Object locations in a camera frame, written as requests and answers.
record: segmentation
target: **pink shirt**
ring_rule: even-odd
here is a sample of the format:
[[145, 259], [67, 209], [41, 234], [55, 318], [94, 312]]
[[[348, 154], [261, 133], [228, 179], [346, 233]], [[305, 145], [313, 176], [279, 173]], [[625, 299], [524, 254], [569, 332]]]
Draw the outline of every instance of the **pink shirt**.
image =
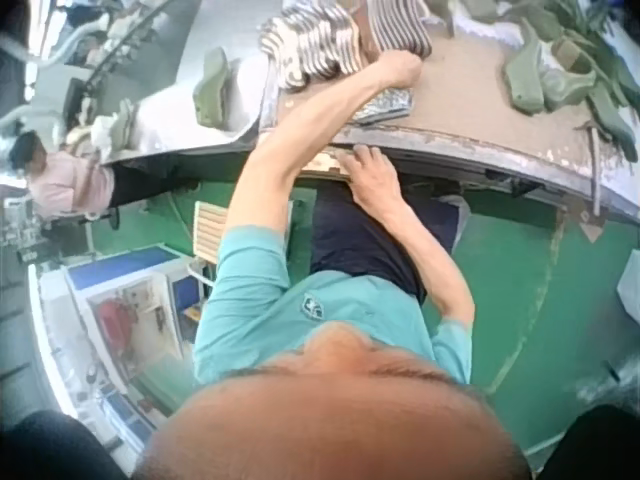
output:
[[75, 203], [81, 182], [90, 168], [86, 158], [60, 151], [47, 155], [47, 166], [36, 178], [29, 179], [29, 190], [38, 213], [44, 217], [69, 213], [101, 213], [109, 207], [113, 195], [113, 171], [100, 165], [93, 167], [85, 200]]

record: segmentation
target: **red object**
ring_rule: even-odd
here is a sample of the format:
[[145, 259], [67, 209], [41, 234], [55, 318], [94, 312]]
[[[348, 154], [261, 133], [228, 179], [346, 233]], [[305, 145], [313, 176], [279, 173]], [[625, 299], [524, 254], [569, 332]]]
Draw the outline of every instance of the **red object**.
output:
[[123, 353], [131, 342], [134, 319], [130, 310], [116, 300], [105, 300], [98, 305], [98, 318], [109, 346], [118, 354]]

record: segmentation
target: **table surface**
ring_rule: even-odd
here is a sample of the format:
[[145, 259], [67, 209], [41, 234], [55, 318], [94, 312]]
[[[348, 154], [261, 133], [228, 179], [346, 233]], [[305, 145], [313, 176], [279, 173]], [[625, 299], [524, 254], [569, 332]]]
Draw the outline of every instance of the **table surface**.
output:
[[[258, 135], [272, 130], [293, 106], [325, 88], [313, 85], [297, 95], [278, 89], [273, 65], [267, 67], [260, 57], [257, 27], [279, 14], [282, 0], [245, 3], [246, 8], [238, 9], [231, 0], [202, 2], [185, 45], [176, 84], [141, 102], [132, 137], [142, 154], [251, 150]], [[533, 117], [516, 112], [509, 106], [501, 72], [513, 51], [509, 44], [517, 46], [521, 42], [517, 26], [482, 25], [458, 14], [455, 21], [458, 29], [454, 39], [446, 37], [442, 26], [428, 25], [434, 52], [425, 61], [421, 83], [415, 88], [412, 114], [369, 127], [347, 125], [334, 143], [378, 145], [390, 152], [412, 155], [416, 165], [473, 171], [476, 178], [487, 169], [505, 172], [539, 182], [549, 191], [590, 199], [589, 138], [585, 131], [576, 130], [591, 118], [586, 105]], [[612, 44], [640, 82], [640, 48], [621, 28], [614, 26], [614, 31]], [[238, 68], [244, 66], [244, 80], [233, 85], [242, 106], [237, 120], [240, 124], [240, 117], [253, 116], [258, 111], [258, 129], [203, 129], [191, 118], [195, 117], [193, 112], [184, 107], [185, 102], [191, 103], [190, 91], [200, 76], [204, 54], [213, 46], [223, 46]], [[251, 72], [258, 69], [261, 78], [251, 80]], [[640, 135], [630, 109], [623, 109], [622, 115]], [[640, 221], [638, 167], [608, 144], [601, 145], [601, 157], [602, 206]]]
[[[334, 143], [413, 152], [416, 162], [496, 170], [539, 182], [549, 190], [591, 199], [589, 136], [579, 129], [591, 119], [586, 102], [551, 114], [526, 116], [515, 111], [509, 105], [502, 66], [514, 51], [508, 44], [521, 42], [517, 27], [480, 25], [460, 16], [456, 23], [462, 28], [453, 39], [447, 38], [441, 26], [428, 26], [433, 54], [425, 60], [420, 83], [414, 88], [410, 116], [367, 127], [347, 125]], [[640, 74], [640, 68], [634, 68], [640, 66], [640, 48], [621, 28], [614, 26], [614, 30], [612, 43], [631, 71]], [[326, 85], [287, 94], [271, 78], [260, 132], [273, 129], [293, 107]], [[621, 114], [640, 135], [630, 109], [622, 109]], [[601, 142], [600, 151], [602, 206], [639, 221], [638, 167], [610, 144]]]

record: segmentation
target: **teal shirt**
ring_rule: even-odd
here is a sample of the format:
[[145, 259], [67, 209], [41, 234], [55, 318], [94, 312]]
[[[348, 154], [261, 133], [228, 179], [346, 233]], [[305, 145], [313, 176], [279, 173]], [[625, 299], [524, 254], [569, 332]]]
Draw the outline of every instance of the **teal shirt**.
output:
[[260, 365], [300, 347], [328, 320], [350, 323], [469, 382], [471, 336], [460, 323], [443, 319], [430, 336], [415, 297], [378, 277], [325, 271], [291, 287], [282, 235], [253, 226], [230, 230], [220, 243], [215, 286], [196, 334], [195, 376], [210, 384]]

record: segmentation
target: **green shoe part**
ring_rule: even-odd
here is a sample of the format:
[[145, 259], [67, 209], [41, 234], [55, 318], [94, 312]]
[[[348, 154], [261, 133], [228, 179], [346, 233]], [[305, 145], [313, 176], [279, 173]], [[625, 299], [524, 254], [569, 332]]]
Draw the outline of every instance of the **green shoe part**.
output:
[[624, 105], [627, 103], [615, 79], [612, 79], [600, 68], [599, 63], [573, 40], [568, 37], [556, 40], [551, 45], [551, 53], [553, 53], [556, 60], [558, 60], [560, 65], [568, 72], [588, 74], [592, 70], [595, 71], [598, 79], [601, 80], [611, 94], [615, 96], [618, 104]]
[[536, 0], [524, 0], [515, 4], [500, 18], [519, 22], [526, 18], [543, 42], [552, 42], [562, 36], [563, 28], [556, 16], [540, 6]]
[[587, 98], [593, 115], [602, 129], [608, 132], [614, 141], [620, 145], [627, 160], [636, 163], [638, 161], [638, 151], [636, 150], [635, 135], [618, 113], [618, 109], [613, 100], [611, 100], [607, 86], [599, 80]]
[[511, 104], [516, 110], [532, 115], [544, 110], [544, 94], [538, 74], [542, 44], [526, 19], [522, 20], [524, 46], [504, 66]]
[[224, 86], [228, 76], [229, 64], [224, 50], [217, 47], [209, 51], [204, 59], [204, 77], [193, 90], [196, 119], [203, 127], [224, 127]]
[[638, 86], [633, 75], [631, 75], [627, 62], [617, 55], [615, 76], [625, 97], [629, 100], [629, 104], [631, 104], [633, 109], [640, 115], [640, 86]]
[[560, 69], [546, 70], [540, 76], [544, 103], [547, 109], [555, 112], [565, 105], [578, 105], [596, 84], [596, 72], [580, 74]]
[[588, 32], [587, 19], [578, 0], [544, 0], [544, 8], [553, 13], [560, 25], [578, 33]]
[[462, 0], [471, 18], [482, 23], [495, 23], [499, 18], [495, 0]]
[[453, 14], [451, 13], [451, 6], [449, 0], [425, 0], [429, 11], [440, 17], [447, 25], [447, 33], [449, 37], [453, 38], [456, 35], [455, 26], [453, 23]]
[[618, 54], [600, 35], [592, 33], [588, 38], [588, 45], [585, 45], [583, 50], [593, 58], [598, 67], [611, 79], [609, 88], [613, 94], [613, 100], [621, 107], [628, 107], [629, 100], [618, 80]]

